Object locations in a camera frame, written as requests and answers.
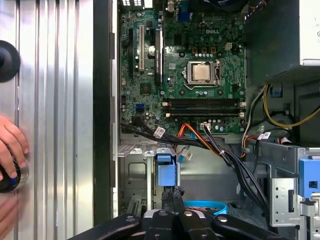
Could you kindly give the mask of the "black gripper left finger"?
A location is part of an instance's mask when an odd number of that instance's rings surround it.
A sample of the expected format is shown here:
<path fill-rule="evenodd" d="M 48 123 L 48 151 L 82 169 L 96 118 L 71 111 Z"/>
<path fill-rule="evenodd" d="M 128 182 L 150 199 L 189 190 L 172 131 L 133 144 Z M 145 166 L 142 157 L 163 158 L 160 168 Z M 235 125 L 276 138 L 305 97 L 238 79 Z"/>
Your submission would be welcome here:
<path fill-rule="evenodd" d="M 79 233 L 71 240 L 172 240 L 174 226 L 173 193 L 165 191 L 160 209 L 148 210 L 143 217 L 125 213 Z"/>

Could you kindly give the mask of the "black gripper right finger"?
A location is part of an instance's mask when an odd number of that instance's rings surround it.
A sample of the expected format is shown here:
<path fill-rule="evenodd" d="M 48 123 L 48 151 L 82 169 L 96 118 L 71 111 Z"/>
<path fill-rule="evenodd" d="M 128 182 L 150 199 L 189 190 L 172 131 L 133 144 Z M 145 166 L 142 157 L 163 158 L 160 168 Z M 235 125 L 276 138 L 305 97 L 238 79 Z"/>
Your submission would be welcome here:
<path fill-rule="evenodd" d="M 229 214 L 201 218 L 183 203 L 184 190 L 172 188 L 172 204 L 177 215 L 177 238 L 179 240 L 283 240 L 284 237 L 258 227 Z"/>

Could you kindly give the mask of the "person's hand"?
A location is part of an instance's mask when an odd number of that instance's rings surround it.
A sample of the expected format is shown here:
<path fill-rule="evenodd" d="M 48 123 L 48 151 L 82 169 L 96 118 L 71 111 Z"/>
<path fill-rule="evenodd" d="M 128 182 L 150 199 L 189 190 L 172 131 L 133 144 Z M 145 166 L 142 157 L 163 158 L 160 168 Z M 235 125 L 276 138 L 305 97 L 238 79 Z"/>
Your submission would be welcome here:
<path fill-rule="evenodd" d="M 14 162 L 19 167 L 26 166 L 29 154 L 28 142 L 22 131 L 4 116 L 0 117 L 0 165 L 11 178 L 16 178 Z M 21 208 L 17 194 L 7 194 L 0 198 L 0 238 L 3 240 L 15 226 Z"/>

